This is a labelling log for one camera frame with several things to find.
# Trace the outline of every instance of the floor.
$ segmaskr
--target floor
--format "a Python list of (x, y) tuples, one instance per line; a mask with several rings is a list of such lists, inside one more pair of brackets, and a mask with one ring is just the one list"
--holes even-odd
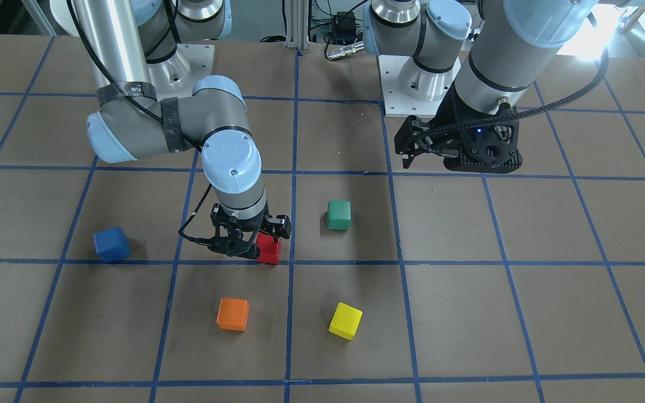
[[(498, 176), (403, 170), (374, 57), (214, 44), (295, 224), (277, 266), (177, 238), (207, 186), (193, 153), (95, 158), (77, 39), (0, 36), (0, 402), (645, 402), (645, 59), (523, 120), (525, 164)], [(520, 107), (595, 70), (558, 57)], [(133, 255), (104, 265), (92, 235), (115, 226)], [(249, 301), (243, 334), (222, 297)], [(327, 332), (339, 301), (353, 341)]]

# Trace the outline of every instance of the blue tape line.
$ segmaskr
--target blue tape line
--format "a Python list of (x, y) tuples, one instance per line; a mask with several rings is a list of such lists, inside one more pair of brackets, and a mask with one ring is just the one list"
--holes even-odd
[[(81, 210), (84, 207), (84, 201), (86, 195), (88, 194), (89, 188), (91, 186), (91, 180), (93, 179), (95, 173), (95, 166), (98, 163), (98, 157), (94, 157), (91, 163), (91, 169), (89, 170), (89, 175), (86, 178), (86, 183), (84, 184), (84, 189), (81, 191), (81, 197), (79, 198), (79, 204), (76, 206), (76, 212), (69, 225), (69, 232), (66, 235), (66, 241), (64, 242), (64, 248), (62, 249), (61, 256), (59, 257), (59, 264), (57, 265), (56, 271), (54, 272), (54, 278), (52, 279), (51, 286), (49, 287), (49, 294), (46, 296), (46, 303), (44, 303), (44, 309), (41, 312), (41, 319), (39, 319), (39, 325), (36, 327), (36, 334), (34, 335), (34, 341), (31, 343), (31, 349), (29, 350), (29, 356), (26, 359), (26, 364), (24, 366), (24, 371), (21, 373), (21, 383), (25, 383), (29, 377), (29, 372), (31, 371), (31, 365), (34, 362), (34, 356), (36, 355), (36, 350), (39, 347), (39, 340), (41, 340), (41, 334), (44, 332), (44, 324), (46, 323), (46, 318), (49, 316), (49, 309), (51, 309), (52, 301), (54, 300), (54, 291), (56, 291), (56, 286), (59, 283), (59, 277), (61, 277), (61, 271), (64, 267), (64, 259), (66, 254), (69, 251), (69, 246), (71, 245), (71, 239), (74, 237), (74, 230), (76, 229), (76, 224), (79, 221), (79, 216), (81, 215)], [(20, 386), (16, 390), (16, 396), (13, 400), (13, 403), (19, 403), (21, 401), (21, 394), (24, 392), (23, 386)]]
[[(540, 375), (544, 382), (572, 381), (585, 379), (645, 379), (645, 372), (620, 373), (561, 373)], [(421, 377), (420, 383), (492, 383), (529, 382), (532, 375), (494, 375), (489, 377)], [(411, 377), (398, 378), (312, 378), (312, 379), (223, 379), (223, 380), (174, 380), (174, 381), (64, 381), (64, 382), (0, 382), (0, 388), (141, 388), (141, 387), (280, 387), (287, 385), (391, 385), (392, 383), (414, 383)]]
[[(290, 200), (290, 222), (293, 224), (292, 235), (290, 237), (290, 255), (289, 263), (287, 268), (287, 317), (285, 320), (285, 379), (290, 380), (292, 372), (292, 309), (293, 309), (293, 299), (294, 299), (294, 283), (295, 283), (295, 235), (297, 229), (295, 228), (296, 221), (296, 210), (297, 210), (297, 176), (295, 170), (297, 169), (297, 110), (298, 110), (298, 92), (300, 89), (300, 56), (302, 53), (298, 51), (295, 53), (295, 101), (293, 103), (293, 115), (292, 115), (292, 174), (291, 185), (292, 185), (292, 194)], [(284, 403), (290, 402), (290, 385), (285, 385), (285, 390), (283, 394)]]
[(41, 60), (39, 61), (39, 65), (36, 66), (36, 70), (34, 71), (34, 75), (31, 77), (31, 81), (29, 82), (29, 86), (26, 87), (26, 92), (24, 96), (21, 98), (21, 102), (18, 103), (18, 108), (16, 108), (16, 112), (11, 118), (10, 124), (7, 126), (7, 130), (5, 131), (2, 140), (0, 141), (0, 153), (2, 152), (2, 148), (4, 146), (4, 143), (7, 142), (7, 138), (11, 133), (11, 129), (16, 123), (16, 118), (21, 113), (21, 110), (24, 108), (24, 104), (26, 102), (26, 97), (29, 92), (31, 92), (31, 88), (34, 86), (34, 82), (36, 82), (36, 78), (39, 76), (39, 72), (41, 72), (41, 67), (44, 65), (44, 61), (46, 61), (46, 56), (49, 55), (49, 51), (52, 48), (52, 44), (54, 44), (54, 38), (49, 39), (49, 44), (47, 44), (46, 49), (44, 51), (44, 54), (41, 56)]
[(407, 268), (402, 256), (402, 241), (400, 226), (397, 218), (397, 203), (395, 197), (395, 183), (392, 176), (392, 159), (390, 156), (389, 141), (387, 141), (387, 126), (385, 124), (385, 107), (380, 106), (380, 119), (382, 122), (382, 138), (385, 147), (385, 162), (387, 164), (387, 180), (390, 186), (390, 201), (392, 206), (392, 223), (395, 228), (395, 242), (397, 245), (397, 264), (400, 267), (400, 280), (402, 282), (402, 299), (405, 303), (405, 319), (407, 321), (407, 337), (409, 339), (410, 360), (412, 361), (412, 379), (414, 380), (415, 400), (422, 403), (422, 388), (419, 383), (419, 370), (417, 367), (417, 349), (414, 342), (414, 328), (412, 327), (412, 309), (410, 309), (409, 288), (407, 286)]
[(499, 230), (499, 222), (497, 221), (497, 214), (494, 211), (494, 203), (492, 202), (492, 193), (489, 191), (489, 184), (487, 184), (486, 175), (482, 174), (482, 185), (484, 185), (484, 193), (487, 195), (487, 204), (489, 204), (489, 213), (492, 215), (492, 223), (494, 224), (494, 233), (497, 235), (497, 242), (499, 243), (499, 252), (502, 254), (502, 260), (504, 261), (504, 270), (507, 272), (507, 280), (509, 281), (509, 287), (512, 291), (512, 298), (514, 298), (514, 305), (517, 308), (517, 315), (519, 316), (519, 323), (522, 327), (522, 334), (524, 336), (524, 343), (527, 346), (527, 352), (529, 354), (529, 362), (532, 367), (532, 373), (534, 374), (534, 383), (537, 386), (537, 393), (539, 393), (539, 401), (544, 403), (544, 392), (542, 390), (542, 383), (539, 377), (539, 369), (537, 368), (537, 360), (534, 357), (534, 349), (532, 348), (532, 340), (529, 337), (529, 331), (527, 329), (527, 321), (524, 319), (524, 312), (522, 310), (522, 304), (519, 301), (519, 294), (517, 293), (517, 286), (514, 282), (514, 276), (512, 275), (512, 269), (510, 268), (509, 259), (507, 258), (507, 251), (504, 249), (504, 240), (502, 239), (502, 232)]
[(611, 88), (611, 85), (609, 84), (609, 81), (607, 81), (606, 77), (604, 77), (604, 84), (606, 84), (606, 87), (609, 89), (609, 92), (611, 92), (611, 97), (612, 99), (614, 99), (616, 106), (619, 108), (619, 111), (621, 112), (621, 116), (624, 118), (624, 122), (627, 124), (627, 127), (629, 128), (630, 133), (634, 137), (634, 141), (638, 146), (638, 150), (641, 152), (641, 155), (643, 156), (643, 160), (645, 160), (645, 150), (643, 150), (643, 146), (641, 145), (640, 140), (638, 140), (638, 136), (635, 133), (635, 130), (632, 127), (632, 124), (629, 122), (629, 118), (625, 114), (624, 109), (621, 107), (621, 104), (619, 100), (616, 98), (616, 94), (614, 94), (614, 90)]
[[(615, 97), (615, 95), (612, 92), (611, 86), (609, 86), (609, 83), (606, 81), (606, 77), (604, 77), (604, 82), (606, 82), (606, 86), (609, 89), (609, 92), (611, 92), (611, 96), (614, 98), (615, 102), (617, 102), (617, 106), (619, 107), (619, 110), (623, 112), (623, 110), (620, 108), (620, 105)], [(534, 87), (537, 91), (537, 96), (539, 97), (539, 100), (544, 103), (544, 98), (542, 97), (542, 93), (539, 90), (539, 86), (534, 83)], [(609, 265), (609, 258), (606, 256), (606, 251), (604, 250), (604, 246), (601, 243), (601, 237), (599, 237), (599, 233), (596, 231), (596, 225), (594, 225), (593, 219), (591, 218), (591, 213), (589, 213), (588, 206), (586, 205), (586, 201), (584, 200), (584, 196), (581, 193), (581, 188), (579, 187), (578, 181), (576, 180), (576, 177), (574, 175), (573, 169), (571, 168), (571, 164), (569, 163), (568, 159), (566, 158), (566, 152), (564, 151), (564, 148), (562, 146), (562, 143), (559, 138), (559, 134), (556, 130), (556, 127), (554, 125), (554, 122), (552, 121), (550, 113), (546, 112), (547, 115), (547, 120), (549, 122), (549, 125), (551, 127), (552, 133), (554, 133), (554, 137), (557, 140), (557, 144), (559, 146), (559, 150), (561, 151), (561, 154), (564, 158), (564, 162), (566, 163), (567, 169), (569, 171), (569, 175), (571, 176), (571, 181), (574, 184), (574, 189), (576, 190), (576, 194), (578, 195), (579, 202), (581, 202), (581, 207), (583, 208), (584, 215), (586, 215), (586, 219), (588, 221), (589, 227), (591, 228), (591, 233), (594, 236), (594, 240), (596, 241), (596, 245), (599, 247), (599, 253), (601, 253), (601, 257), (604, 260), (604, 263), (606, 263), (606, 272), (609, 274), (609, 279), (611, 280), (612, 286), (614, 286), (614, 291), (616, 292), (616, 297), (619, 299), (619, 304), (621, 305), (622, 311), (624, 311), (624, 317), (627, 319), (627, 324), (629, 324), (629, 329), (632, 332), (632, 336), (634, 337), (634, 342), (637, 345), (638, 349), (638, 354), (642, 358), (643, 366), (645, 367), (645, 351), (643, 350), (643, 346), (641, 344), (641, 340), (638, 338), (637, 331), (635, 330), (634, 326), (634, 321), (632, 321), (632, 318), (630, 318), (629, 311), (627, 309), (627, 304), (624, 302), (624, 297), (621, 295), (621, 292), (619, 290), (619, 285), (616, 282), (616, 277), (614, 276), (614, 271), (611, 269), (611, 265)]]
[[(195, 181), (195, 164), (198, 162), (198, 153), (193, 156), (192, 163), (190, 163), (189, 184), (186, 191), (186, 199), (184, 201), (184, 208), (181, 214), (181, 225), (186, 222), (189, 213), (190, 195), (193, 193), (193, 185)], [(171, 283), (169, 285), (169, 296), (166, 302), (166, 313), (163, 315), (163, 326), (161, 327), (161, 340), (158, 342), (158, 353), (156, 354), (156, 365), (153, 368), (153, 382), (158, 382), (161, 376), (161, 364), (163, 364), (163, 353), (166, 350), (166, 338), (169, 334), (169, 323), (171, 321), (171, 309), (174, 304), (174, 293), (176, 291), (176, 279), (179, 272), (179, 265), (181, 264), (181, 249), (183, 248), (183, 238), (177, 238), (176, 253), (174, 254), (174, 265), (171, 268)], [(151, 394), (148, 401), (155, 403), (156, 401), (156, 385), (151, 387)]]

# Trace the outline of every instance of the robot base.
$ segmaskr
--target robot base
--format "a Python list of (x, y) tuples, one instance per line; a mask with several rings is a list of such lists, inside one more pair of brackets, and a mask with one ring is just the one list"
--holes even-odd
[(151, 84), (158, 100), (190, 97), (195, 83), (211, 75), (216, 47), (212, 44), (179, 44), (176, 54), (167, 61), (149, 64)]
[[(420, 118), (433, 118), (437, 114), (437, 108), (440, 106), (441, 99), (445, 97), (446, 90), (443, 91), (441, 99), (436, 101), (423, 101), (414, 99), (407, 95), (401, 88), (398, 80), (402, 66), (410, 56), (387, 56), (378, 57), (378, 66), (380, 69), (380, 84), (382, 95), (385, 100), (385, 115), (390, 118), (406, 118), (408, 115), (417, 115)], [(461, 68), (459, 59), (455, 61), (452, 69), (452, 78), (454, 78)]]

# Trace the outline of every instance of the black tape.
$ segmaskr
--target black tape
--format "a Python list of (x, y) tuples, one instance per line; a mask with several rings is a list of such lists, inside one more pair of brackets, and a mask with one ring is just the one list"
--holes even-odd
[(161, 101), (161, 118), (163, 119), (163, 136), (169, 153), (180, 153), (190, 147), (183, 139), (181, 130), (181, 115), (179, 115), (179, 99), (172, 97)]
[(99, 105), (115, 99), (122, 99), (123, 97), (146, 97), (147, 99), (155, 100), (156, 87), (150, 82), (116, 82), (116, 84), (100, 87), (96, 91), (96, 96), (98, 97)]

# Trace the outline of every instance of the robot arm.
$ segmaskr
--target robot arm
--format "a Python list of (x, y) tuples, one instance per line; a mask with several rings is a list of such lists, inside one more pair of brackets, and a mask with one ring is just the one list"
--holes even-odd
[[(271, 235), (276, 241), (280, 237), (289, 238), (289, 218), (274, 219), (268, 213), (260, 153), (253, 141), (238, 86), (227, 77), (208, 76), (195, 83), (189, 97), (161, 99), (156, 94), (158, 88), (151, 83), (150, 71), (160, 66), (177, 66), (166, 64), (177, 55), (176, 41), (172, 42), (171, 51), (154, 49), (152, 54), (167, 51), (166, 60), (147, 63), (139, 36), (141, 27), (137, 26), (137, 14), (131, 2), (67, 2), (71, 13), (75, 13), (74, 23), (84, 46), (97, 66), (101, 110), (87, 119), (87, 134), (99, 158), (116, 163), (196, 148), (202, 155), (205, 176), (218, 196), (219, 203), (214, 205), (211, 214), (216, 234), (212, 238), (184, 236), (187, 240), (205, 245), (213, 252), (255, 259), (260, 254), (254, 244), (258, 232)], [(155, 6), (161, 0), (147, 3)], [(187, 5), (203, 8), (210, 3), (215, 2)], [(176, 10), (185, 4), (181, 0), (172, 12), (181, 16), (187, 13), (182, 18), (185, 21), (179, 20), (176, 26), (180, 28), (178, 34), (188, 38), (186, 35), (190, 33), (186, 32), (192, 32), (189, 25), (202, 24), (205, 19), (192, 21), (190, 16), (195, 15), (192, 8)], [(150, 20), (142, 26), (153, 24), (156, 16), (160, 20), (162, 8), (148, 16)], [(221, 10), (207, 21), (218, 24), (224, 20)], [(216, 36), (223, 31), (220, 24), (215, 31)], [(174, 28), (167, 30), (159, 26), (158, 34), (149, 36), (164, 38), (161, 46), (168, 46), (167, 37), (174, 36)], [(153, 39), (147, 43), (154, 44)], [(170, 85), (175, 87), (181, 81), (184, 81), (181, 77), (172, 77)], [(251, 233), (247, 239), (246, 232)]]

